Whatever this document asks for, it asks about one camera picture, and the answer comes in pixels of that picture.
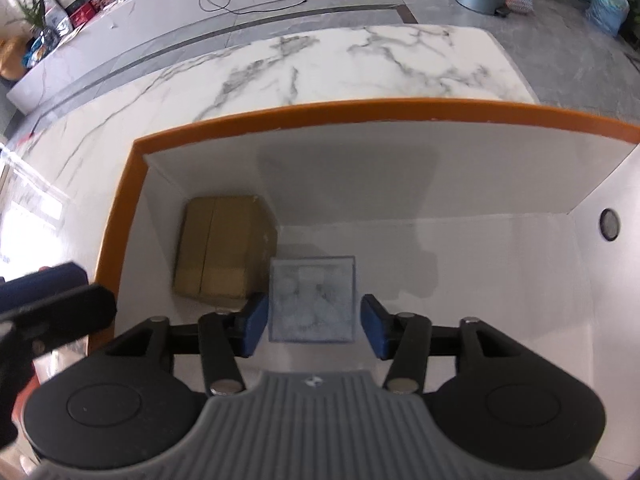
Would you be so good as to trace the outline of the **clear box of cotton pads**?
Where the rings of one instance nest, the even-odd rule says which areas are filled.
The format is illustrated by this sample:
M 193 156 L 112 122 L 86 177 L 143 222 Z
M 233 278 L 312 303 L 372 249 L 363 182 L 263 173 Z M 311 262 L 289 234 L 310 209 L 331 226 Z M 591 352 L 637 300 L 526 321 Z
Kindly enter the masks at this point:
M 350 344 L 356 333 L 353 256 L 273 258 L 269 340 L 287 344 Z

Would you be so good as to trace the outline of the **brown cardboard box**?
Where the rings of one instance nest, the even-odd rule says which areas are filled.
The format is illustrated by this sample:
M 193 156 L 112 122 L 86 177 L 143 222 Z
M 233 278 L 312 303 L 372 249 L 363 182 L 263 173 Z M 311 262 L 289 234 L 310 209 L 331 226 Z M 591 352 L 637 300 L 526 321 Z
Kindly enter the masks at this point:
M 268 292 L 277 244 L 261 198 L 194 198 L 184 210 L 172 290 L 219 311 L 239 311 L 250 296 Z

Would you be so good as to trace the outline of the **orange white storage box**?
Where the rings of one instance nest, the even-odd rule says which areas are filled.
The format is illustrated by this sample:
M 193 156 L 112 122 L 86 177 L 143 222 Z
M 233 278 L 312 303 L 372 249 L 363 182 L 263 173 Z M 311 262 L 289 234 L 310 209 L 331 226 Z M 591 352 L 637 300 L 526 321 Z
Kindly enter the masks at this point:
M 595 388 L 594 460 L 639 463 L 639 126 L 536 105 L 377 99 L 154 125 L 126 145 L 96 279 L 118 332 L 202 308 L 171 290 L 183 207 L 255 195 L 283 258 L 352 256 L 360 292 L 475 315 Z

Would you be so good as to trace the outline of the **green potted plant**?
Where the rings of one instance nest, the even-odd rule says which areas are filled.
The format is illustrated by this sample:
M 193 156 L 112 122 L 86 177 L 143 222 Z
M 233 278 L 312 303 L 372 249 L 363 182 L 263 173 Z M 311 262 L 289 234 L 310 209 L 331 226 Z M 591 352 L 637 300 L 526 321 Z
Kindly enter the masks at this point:
M 1 38 L 29 40 L 47 25 L 44 0 L 6 0 L 10 10 L 1 26 Z

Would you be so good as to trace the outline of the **blue water jug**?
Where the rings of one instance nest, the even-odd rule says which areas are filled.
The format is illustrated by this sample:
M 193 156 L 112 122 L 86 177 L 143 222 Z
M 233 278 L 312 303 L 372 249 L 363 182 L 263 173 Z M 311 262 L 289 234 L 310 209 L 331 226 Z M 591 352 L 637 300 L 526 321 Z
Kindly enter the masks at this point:
M 628 12 L 628 0 L 590 0 L 586 18 L 601 32 L 616 37 Z

